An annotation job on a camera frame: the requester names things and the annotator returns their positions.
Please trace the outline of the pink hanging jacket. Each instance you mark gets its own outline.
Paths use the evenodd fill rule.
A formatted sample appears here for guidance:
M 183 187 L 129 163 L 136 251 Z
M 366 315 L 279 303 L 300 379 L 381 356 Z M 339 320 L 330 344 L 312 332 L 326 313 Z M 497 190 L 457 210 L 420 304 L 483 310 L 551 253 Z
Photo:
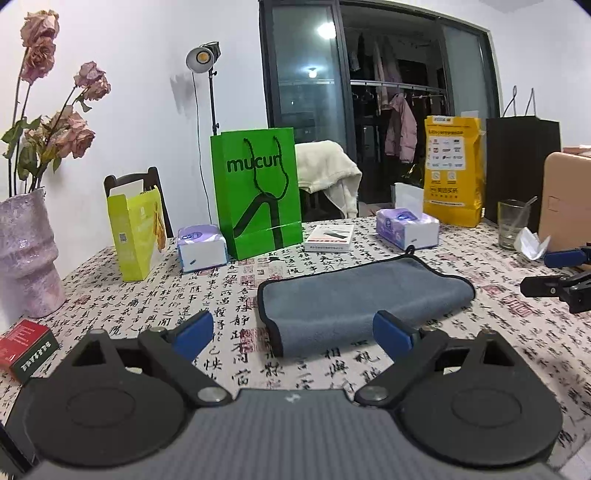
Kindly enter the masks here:
M 398 156 L 403 163 L 412 163 L 418 141 L 417 121 L 404 95 L 394 95 L 389 103 L 391 120 L 385 140 L 385 153 Z

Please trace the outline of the clear drinking glass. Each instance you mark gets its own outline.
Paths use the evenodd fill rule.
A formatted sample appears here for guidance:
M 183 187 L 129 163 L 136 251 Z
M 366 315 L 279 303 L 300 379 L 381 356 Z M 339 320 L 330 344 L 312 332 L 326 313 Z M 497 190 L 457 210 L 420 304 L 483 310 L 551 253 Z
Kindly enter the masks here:
M 499 201 L 497 205 L 497 220 L 499 230 L 499 246 L 513 250 L 518 234 L 528 225 L 532 206 L 538 200 L 537 196 L 527 202 L 508 199 Z

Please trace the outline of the dark chair behind table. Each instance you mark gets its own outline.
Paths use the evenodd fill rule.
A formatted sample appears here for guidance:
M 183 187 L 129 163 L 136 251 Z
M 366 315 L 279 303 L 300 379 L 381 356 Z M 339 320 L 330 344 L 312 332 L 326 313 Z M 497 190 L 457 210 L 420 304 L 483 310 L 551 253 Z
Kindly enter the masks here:
M 342 219 L 342 212 L 335 207 L 324 191 L 308 193 L 301 189 L 300 201 L 302 222 Z

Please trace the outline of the purple tissue pack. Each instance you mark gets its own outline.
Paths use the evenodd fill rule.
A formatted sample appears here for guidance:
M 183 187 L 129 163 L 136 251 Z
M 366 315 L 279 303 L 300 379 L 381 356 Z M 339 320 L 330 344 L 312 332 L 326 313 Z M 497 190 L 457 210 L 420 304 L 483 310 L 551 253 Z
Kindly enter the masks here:
M 380 209 L 376 219 L 378 235 L 401 250 L 439 245 L 440 221 L 424 212 L 422 188 L 394 184 L 394 207 Z
M 229 259 L 226 240 L 214 225 L 181 228 L 176 246 L 183 273 L 225 265 Z

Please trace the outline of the pink speckled vase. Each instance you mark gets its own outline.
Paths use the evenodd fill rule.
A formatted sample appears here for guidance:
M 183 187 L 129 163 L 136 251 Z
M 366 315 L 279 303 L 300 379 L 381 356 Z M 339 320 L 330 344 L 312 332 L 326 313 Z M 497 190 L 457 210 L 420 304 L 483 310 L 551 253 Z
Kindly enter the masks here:
M 16 288 L 24 316 L 46 317 L 65 302 L 58 255 L 44 189 L 1 203 L 1 277 Z

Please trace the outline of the calligraphy print tablecloth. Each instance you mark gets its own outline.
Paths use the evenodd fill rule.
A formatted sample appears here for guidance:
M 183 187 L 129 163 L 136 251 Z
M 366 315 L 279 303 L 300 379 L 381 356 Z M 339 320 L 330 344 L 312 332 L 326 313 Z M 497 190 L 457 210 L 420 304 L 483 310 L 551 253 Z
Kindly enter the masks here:
M 390 361 L 370 341 L 329 347 L 300 359 L 277 359 L 256 309 L 256 290 L 269 279 L 339 270 L 398 255 L 384 242 L 371 218 L 353 223 L 345 253 L 308 253 L 293 246 L 224 266 L 185 274 L 175 248 L 147 279 L 122 280 L 112 248 L 106 247 L 63 282 L 66 300 L 45 318 L 59 349 L 41 366 L 48 375 L 90 329 L 112 337 L 132 336 L 149 326 L 171 328 L 197 311 L 214 317 L 214 339 L 195 364 L 230 392 L 242 388 L 343 389 L 363 386 Z M 569 479 L 590 475 L 590 317 L 573 315 L 556 299 L 528 299 L 519 290 L 528 276 L 545 273 L 540 262 L 502 249 L 498 231 L 484 222 L 475 228 L 442 226 L 436 248 L 420 252 L 430 267 L 468 279 L 473 303 L 436 322 L 458 338 L 484 329 L 500 332 L 554 392 L 563 427 L 550 462 Z

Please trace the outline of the red and green box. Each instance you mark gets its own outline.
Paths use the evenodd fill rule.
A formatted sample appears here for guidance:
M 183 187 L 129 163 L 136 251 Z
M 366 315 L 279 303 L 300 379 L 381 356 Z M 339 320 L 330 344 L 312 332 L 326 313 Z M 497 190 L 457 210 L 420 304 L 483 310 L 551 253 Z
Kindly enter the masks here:
M 22 319 L 1 336 L 0 364 L 18 383 L 34 372 L 59 348 L 49 327 Z

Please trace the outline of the pink suitcase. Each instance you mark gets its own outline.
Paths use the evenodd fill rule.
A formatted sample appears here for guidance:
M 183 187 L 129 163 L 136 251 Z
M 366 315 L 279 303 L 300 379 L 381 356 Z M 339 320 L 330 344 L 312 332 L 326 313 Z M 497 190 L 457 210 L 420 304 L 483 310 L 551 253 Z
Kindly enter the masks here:
M 562 152 L 544 164 L 538 235 L 550 238 L 548 251 L 578 248 L 591 241 L 591 161 Z

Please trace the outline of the cream garment on chair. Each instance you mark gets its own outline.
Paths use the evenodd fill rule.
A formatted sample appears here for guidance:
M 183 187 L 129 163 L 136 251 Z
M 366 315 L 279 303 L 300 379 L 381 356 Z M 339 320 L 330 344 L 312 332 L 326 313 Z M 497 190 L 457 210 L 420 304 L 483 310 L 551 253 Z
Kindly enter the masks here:
M 294 151 L 298 188 L 308 194 L 324 193 L 342 218 L 358 217 L 363 173 L 341 145 L 331 140 L 298 143 Z

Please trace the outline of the yellow printed paper bag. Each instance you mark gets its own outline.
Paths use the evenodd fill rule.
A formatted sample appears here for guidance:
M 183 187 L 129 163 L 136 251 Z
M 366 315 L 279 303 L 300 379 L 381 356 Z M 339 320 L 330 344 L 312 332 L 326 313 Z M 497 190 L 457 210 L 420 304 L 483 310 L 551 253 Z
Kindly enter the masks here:
M 478 118 L 429 116 L 425 121 L 424 212 L 473 228 L 482 219 L 484 160 Z

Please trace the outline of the yellow-green paper bag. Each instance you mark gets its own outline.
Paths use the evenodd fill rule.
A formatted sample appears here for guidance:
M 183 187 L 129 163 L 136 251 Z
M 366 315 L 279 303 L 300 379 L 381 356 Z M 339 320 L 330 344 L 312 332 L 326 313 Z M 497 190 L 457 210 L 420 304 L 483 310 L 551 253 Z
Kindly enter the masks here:
M 145 280 L 168 243 L 159 189 L 109 196 L 107 210 L 122 280 Z

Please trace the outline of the purple tissue pack left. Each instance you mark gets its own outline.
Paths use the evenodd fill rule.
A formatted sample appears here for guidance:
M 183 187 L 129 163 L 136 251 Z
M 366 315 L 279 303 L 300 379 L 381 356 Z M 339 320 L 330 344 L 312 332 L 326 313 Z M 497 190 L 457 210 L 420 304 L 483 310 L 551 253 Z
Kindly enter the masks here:
M 176 246 L 183 273 L 225 265 L 229 259 L 226 240 L 214 225 L 181 228 Z

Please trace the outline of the white product box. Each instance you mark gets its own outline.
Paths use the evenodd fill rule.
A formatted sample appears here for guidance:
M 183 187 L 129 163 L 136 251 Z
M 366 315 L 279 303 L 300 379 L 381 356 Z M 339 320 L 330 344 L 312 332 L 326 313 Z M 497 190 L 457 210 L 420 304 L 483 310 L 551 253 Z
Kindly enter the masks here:
M 319 225 L 304 241 L 307 252 L 348 252 L 352 246 L 354 225 Z

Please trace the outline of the green mucun paper bag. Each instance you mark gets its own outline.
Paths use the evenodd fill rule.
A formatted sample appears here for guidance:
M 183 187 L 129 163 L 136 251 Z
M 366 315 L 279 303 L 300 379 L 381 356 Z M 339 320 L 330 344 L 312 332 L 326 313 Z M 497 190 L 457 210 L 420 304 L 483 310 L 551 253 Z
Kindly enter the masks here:
M 300 244 L 301 199 L 293 128 L 211 137 L 219 229 L 236 260 Z

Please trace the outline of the black sliding glass door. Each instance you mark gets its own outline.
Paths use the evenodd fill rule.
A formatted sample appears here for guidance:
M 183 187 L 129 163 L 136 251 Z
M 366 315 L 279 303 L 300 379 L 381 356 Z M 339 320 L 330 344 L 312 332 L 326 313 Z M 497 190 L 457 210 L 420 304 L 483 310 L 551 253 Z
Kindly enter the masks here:
M 339 143 L 365 204 L 423 179 L 426 134 L 401 159 L 404 116 L 423 127 L 431 115 L 500 112 L 490 35 L 469 23 L 387 1 L 263 1 L 259 28 L 270 125 Z

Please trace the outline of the purple tissue pack right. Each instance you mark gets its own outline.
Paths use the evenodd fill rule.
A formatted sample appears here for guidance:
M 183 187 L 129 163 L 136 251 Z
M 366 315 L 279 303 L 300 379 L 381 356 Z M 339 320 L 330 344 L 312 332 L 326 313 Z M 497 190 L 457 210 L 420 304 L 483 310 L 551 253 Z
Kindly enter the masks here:
M 394 184 L 394 207 L 380 209 L 376 219 L 378 235 L 401 250 L 439 245 L 440 221 L 424 212 L 422 188 Z

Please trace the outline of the dark wooden chair left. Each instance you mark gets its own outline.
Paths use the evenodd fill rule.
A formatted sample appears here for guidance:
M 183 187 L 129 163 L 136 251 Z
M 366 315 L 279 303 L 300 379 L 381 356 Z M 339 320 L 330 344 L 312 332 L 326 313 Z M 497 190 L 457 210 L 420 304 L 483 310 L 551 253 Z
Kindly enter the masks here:
M 168 239 L 173 238 L 174 234 L 165 203 L 163 187 L 160 181 L 158 170 L 155 166 L 149 167 L 145 172 L 130 173 L 119 177 L 108 175 L 104 178 L 103 188 L 106 197 L 109 197 L 116 189 L 119 189 L 123 192 L 129 192 L 132 195 L 157 189 L 160 193 L 162 216 L 166 236 Z

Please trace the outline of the grey microfibre towel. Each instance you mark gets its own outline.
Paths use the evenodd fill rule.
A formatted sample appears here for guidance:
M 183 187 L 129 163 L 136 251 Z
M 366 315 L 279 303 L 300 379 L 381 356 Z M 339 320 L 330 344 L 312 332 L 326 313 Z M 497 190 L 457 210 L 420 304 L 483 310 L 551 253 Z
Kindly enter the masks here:
M 297 358 L 370 339 L 379 311 L 420 327 L 475 297 L 468 279 L 436 271 L 410 246 L 391 259 L 263 282 L 256 301 L 273 355 Z

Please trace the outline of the crumpled white tissue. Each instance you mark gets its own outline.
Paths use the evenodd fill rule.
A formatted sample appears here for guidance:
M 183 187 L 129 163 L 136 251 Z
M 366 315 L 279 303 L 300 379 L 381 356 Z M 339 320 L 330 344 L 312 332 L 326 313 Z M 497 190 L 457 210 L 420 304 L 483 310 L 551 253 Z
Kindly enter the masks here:
M 532 233 L 527 227 L 521 229 L 514 241 L 514 248 L 530 261 L 540 260 L 546 253 L 551 241 L 548 235 L 541 240 L 537 233 Z

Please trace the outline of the black paper bag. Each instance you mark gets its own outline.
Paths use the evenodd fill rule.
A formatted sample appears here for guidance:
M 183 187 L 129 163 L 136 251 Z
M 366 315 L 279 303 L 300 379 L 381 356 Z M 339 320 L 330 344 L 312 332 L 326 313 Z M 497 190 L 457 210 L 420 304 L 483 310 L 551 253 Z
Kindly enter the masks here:
M 540 198 L 545 160 L 560 150 L 557 121 L 529 114 L 487 119 L 485 217 L 498 222 L 500 201 Z

